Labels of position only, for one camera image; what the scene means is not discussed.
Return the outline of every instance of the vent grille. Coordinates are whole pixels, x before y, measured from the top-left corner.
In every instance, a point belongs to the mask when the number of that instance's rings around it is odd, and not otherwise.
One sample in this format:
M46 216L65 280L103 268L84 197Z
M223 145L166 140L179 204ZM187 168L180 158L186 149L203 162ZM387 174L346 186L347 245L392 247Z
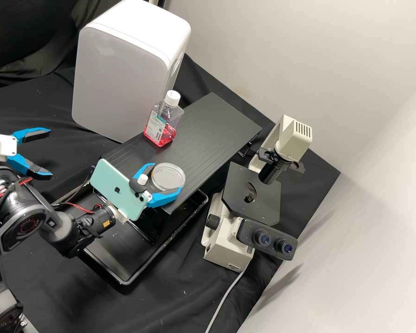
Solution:
M311 127L296 121L296 132L311 138Z

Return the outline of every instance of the white cable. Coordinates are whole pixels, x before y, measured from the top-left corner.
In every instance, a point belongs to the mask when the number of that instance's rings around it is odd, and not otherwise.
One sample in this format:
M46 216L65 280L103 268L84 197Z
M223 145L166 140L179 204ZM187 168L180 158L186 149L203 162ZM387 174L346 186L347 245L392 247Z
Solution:
M208 333L209 330L211 329L211 326L214 324L214 321L216 320L217 314L220 311L220 308L223 305L223 302L226 300L226 298L228 297L228 294L230 293L230 291L234 288L234 286L236 285L236 283L240 280L240 278L242 277L242 275L245 273L246 268L248 267L250 263L248 262L248 264L246 264L245 268L243 271L240 272L240 274L237 276L237 278L233 281L233 283L230 285L230 287L228 288L228 290L226 291L225 295L222 297L222 299L220 300L219 305L217 306L216 312L214 312L213 317L211 318L211 321L208 324L207 330L205 331L205 333Z

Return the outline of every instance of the white wall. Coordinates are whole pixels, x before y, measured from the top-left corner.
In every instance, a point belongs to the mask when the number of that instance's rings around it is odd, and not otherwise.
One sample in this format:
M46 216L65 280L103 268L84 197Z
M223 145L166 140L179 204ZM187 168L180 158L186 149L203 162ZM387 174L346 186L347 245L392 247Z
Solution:
M416 332L416 95L299 241L239 333Z
M416 0L167 0L187 53L263 114L311 125L345 170L416 90Z

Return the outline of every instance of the petri dish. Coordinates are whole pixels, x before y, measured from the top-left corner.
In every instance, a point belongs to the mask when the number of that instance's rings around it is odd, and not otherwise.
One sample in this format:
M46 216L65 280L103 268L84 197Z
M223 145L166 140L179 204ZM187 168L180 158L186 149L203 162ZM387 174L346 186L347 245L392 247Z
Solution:
M172 163L159 163L151 172L151 180L161 191L172 190L185 185L185 173Z

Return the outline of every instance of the flask label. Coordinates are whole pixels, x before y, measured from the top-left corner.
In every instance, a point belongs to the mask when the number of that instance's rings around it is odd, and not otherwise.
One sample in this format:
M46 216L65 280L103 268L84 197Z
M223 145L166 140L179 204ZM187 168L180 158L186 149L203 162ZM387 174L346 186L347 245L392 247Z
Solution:
M159 142L165 125L166 121L153 111L149 117L148 126L145 132L151 139Z

